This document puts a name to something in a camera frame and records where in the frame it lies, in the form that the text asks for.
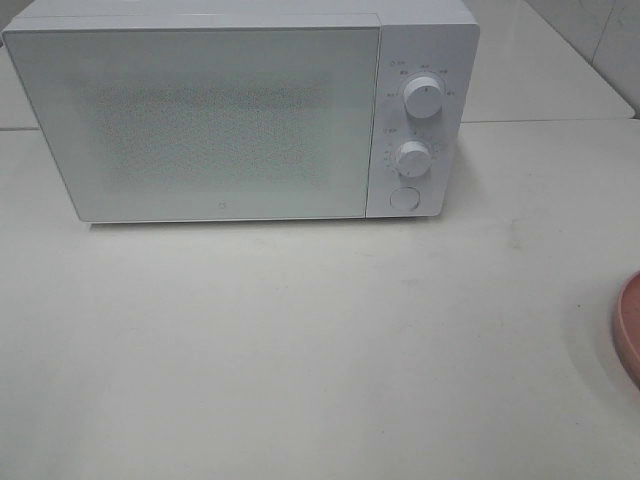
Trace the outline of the round white door button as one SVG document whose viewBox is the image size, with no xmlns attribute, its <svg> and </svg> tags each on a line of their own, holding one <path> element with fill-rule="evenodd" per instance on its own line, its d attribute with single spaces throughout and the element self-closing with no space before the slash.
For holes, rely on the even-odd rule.
<svg viewBox="0 0 640 480">
<path fill-rule="evenodd" d="M 397 211 L 411 212 L 420 204 L 420 192 L 412 187 L 401 187 L 391 193 L 389 202 Z"/>
</svg>

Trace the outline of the pink round plate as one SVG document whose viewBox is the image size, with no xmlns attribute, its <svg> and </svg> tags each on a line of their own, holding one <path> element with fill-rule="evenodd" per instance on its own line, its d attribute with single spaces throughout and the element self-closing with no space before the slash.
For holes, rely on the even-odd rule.
<svg viewBox="0 0 640 480">
<path fill-rule="evenodd" d="M 622 287 L 612 322 L 613 341 L 622 366 L 639 386 L 639 273 Z"/>
</svg>

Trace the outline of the white microwave door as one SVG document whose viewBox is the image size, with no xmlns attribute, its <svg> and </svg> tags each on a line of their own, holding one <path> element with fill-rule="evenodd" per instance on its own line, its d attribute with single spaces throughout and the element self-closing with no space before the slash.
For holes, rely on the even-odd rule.
<svg viewBox="0 0 640 480">
<path fill-rule="evenodd" d="M 364 214 L 374 28 L 10 33 L 78 217 Z"/>
</svg>

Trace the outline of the lower white timer knob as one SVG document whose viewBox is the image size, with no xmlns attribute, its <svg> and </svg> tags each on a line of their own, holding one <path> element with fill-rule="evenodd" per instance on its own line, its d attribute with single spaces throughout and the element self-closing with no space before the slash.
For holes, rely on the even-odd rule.
<svg viewBox="0 0 640 480">
<path fill-rule="evenodd" d="M 403 143 L 394 155 L 397 172 L 406 178 L 425 175 L 433 164 L 433 154 L 429 147 L 419 141 Z"/>
</svg>

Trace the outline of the upper white power knob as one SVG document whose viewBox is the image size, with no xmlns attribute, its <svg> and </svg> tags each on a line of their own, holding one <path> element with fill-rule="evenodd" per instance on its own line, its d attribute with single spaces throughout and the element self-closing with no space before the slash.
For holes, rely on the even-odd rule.
<svg viewBox="0 0 640 480">
<path fill-rule="evenodd" d="M 406 112 L 417 119 L 436 115 L 442 109 L 444 96 L 444 84 L 428 73 L 412 78 L 402 90 Z"/>
</svg>

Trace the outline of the white microwave oven body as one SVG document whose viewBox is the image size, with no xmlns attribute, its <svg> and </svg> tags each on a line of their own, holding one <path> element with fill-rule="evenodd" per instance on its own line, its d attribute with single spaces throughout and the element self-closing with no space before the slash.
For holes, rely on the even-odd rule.
<svg viewBox="0 0 640 480">
<path fill-rule="evenodd" d="M 6 43 L 10 33 L 346 28 L 374 28 L 379 35 L 365 211 L 360 217 L 302 219 L 436 216 L 480 35 L 460 1 L 36 1 L 11 20 L 2 40 L 16 71 Z M 417 119 L 406 112 L 402 90 L 424 73 L 444 84 L 444 103 L 436 115 Z M 401 176 L 394 165 L 395 153 L 408 141 L 424 143 L 433 154 L 431 168 L 418 178 Z M 401 187 L 420 192 L 414 211 L 390 206 L 391 193 Z"/>
</svg>

